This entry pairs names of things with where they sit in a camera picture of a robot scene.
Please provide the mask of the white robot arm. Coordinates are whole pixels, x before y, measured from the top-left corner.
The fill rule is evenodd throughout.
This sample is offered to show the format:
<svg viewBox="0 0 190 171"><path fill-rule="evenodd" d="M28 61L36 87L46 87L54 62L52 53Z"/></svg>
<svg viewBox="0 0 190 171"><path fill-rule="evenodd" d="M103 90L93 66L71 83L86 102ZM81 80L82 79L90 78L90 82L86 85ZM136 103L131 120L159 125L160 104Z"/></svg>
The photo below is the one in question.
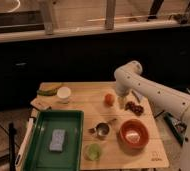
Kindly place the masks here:
<svg viewBox="0 0 190 171"><path fill-rule="evenodd" d="M114 71L115 92L120 97L136 90L187 126L180 156L180 171L190 171L190 95L141 76L142 65L131 61Z"/></svg>

